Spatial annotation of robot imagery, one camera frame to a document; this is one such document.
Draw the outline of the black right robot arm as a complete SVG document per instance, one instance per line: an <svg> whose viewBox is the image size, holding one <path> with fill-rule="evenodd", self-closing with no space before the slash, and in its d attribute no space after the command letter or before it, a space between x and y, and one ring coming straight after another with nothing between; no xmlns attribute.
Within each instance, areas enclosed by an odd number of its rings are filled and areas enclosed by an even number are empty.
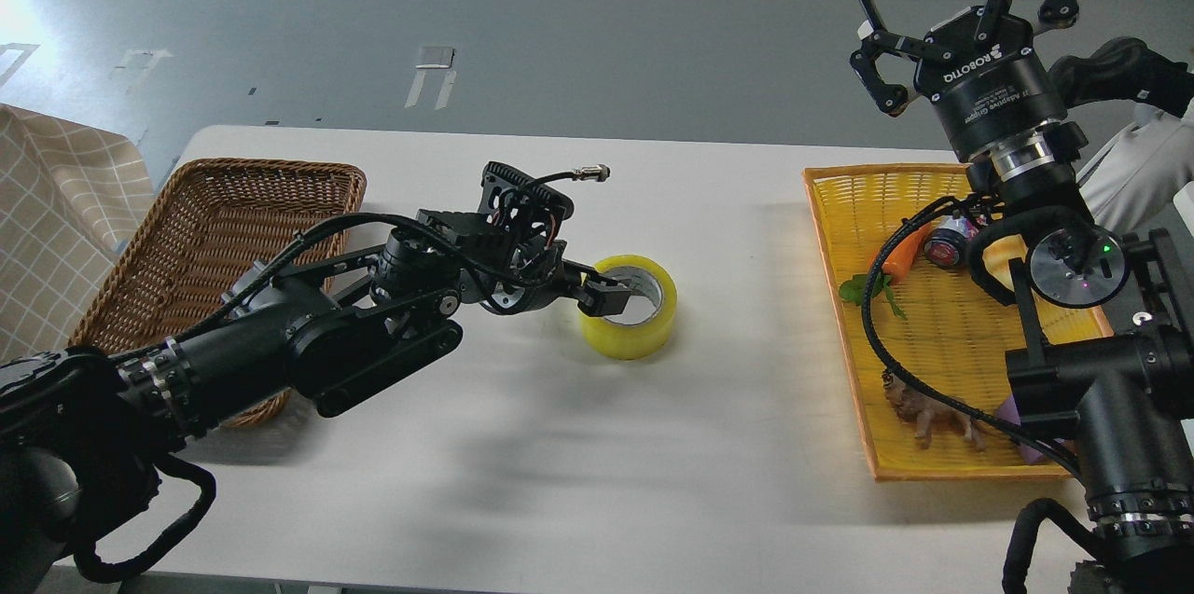
<svg viewBox="0 0 1194 594"><path fill-rule="evenodd" d="M884 376L985 422L1058 463L1087 492L1088 523L1054 500L1018 513L1002 587L1026 590L1042 522L1089 555L1072 593L1189 593L1190 278L1173 237L1140 240L1093 221L1072 163L1087 135L1067 118L1034 37L1077 22L1077 0L985 0L925 36L890 32L873 0L850 63L884 114L913 97L937 111L971 192L929 203L896 231L858 288ZM966 247L971 278L1018 310L1026 344L1007 353L1018 422L998 420L913 376L870 319L882 262L913 231L954 213L987 225Z"/></svg>

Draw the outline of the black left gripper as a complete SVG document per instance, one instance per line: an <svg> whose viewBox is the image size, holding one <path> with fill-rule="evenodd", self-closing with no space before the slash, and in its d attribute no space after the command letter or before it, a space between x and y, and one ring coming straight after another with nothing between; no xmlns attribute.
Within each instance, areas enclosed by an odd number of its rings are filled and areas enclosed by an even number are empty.
<svg viewBox="0 0 1194 594"><path fill-rule="evenodd" d="M564 261L567 241L527 241L513 250L507 263L510 278L478 271L466 274L466 302L496 316L516 316L544 310L558 299L572 299L590 318L618 316L632 290L618 278L597 268Z"/></svg>

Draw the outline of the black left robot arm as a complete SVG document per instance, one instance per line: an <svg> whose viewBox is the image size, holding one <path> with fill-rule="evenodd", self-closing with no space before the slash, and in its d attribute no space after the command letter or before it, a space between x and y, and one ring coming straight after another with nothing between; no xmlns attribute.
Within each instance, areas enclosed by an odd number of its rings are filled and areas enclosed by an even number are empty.
<svg viewBox="0 0 1194 594"><path fill-rule="evenodd" d="M36 590L55 561L118 583L191 535L216 496L187 441L291 388L336 417L455 351L453 319L572 299L620 314L630 288L564 258L573 212L554 183L605 180L604 165L533 177L492 161L476 212L353 213L257 262L204 322L154 345L74 345L4 363L4 590Z"/></svg>

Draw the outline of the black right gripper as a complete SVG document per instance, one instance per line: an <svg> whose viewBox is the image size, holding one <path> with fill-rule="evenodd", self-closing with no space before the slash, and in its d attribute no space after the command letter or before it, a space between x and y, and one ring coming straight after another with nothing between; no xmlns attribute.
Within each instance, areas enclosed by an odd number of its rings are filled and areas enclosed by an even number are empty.
<svg viewBox="0 0 1194 594"><path fill-rule="evenodd" d="M878 61L891 55L917 62L913 88L933 105L958 160L972 161L998 141L1067 117L1034 33L1073 26L1077 0L1042 0L1033 22L1015 16L1013 0L986 0L931 27L925 39L890 32L874 0L858 4L864 22L849 59L854 75L880 111L899 117L913 94L884 80Z"/></svg>

